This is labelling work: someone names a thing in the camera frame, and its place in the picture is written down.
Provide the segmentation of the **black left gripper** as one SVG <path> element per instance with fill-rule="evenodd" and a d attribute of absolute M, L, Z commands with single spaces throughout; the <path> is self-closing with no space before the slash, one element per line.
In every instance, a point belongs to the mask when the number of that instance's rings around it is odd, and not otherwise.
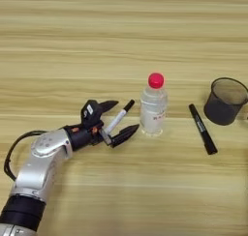
<path fill-rule="evenodd" d="M 105 101 L 100 103 L 100 108 L 103 113 L 110 111 L 118 104 L 118 101 Z M 97 145 L 104 141 L 100 135 L 100 129 L 103 127 L 104 122 L 100 120 L 96 125 L 86 128 L 83 124 L 77 124 L 72 126 L 65 126 L 66 131 L 72 149 L 77 151 L 88 145 Z M 114 148 L 125 141 L 127 141 L 140 127 L 139 124 L 126 127 L 121 130 L 119 134 L 111 139 L 111 147 Z"/>

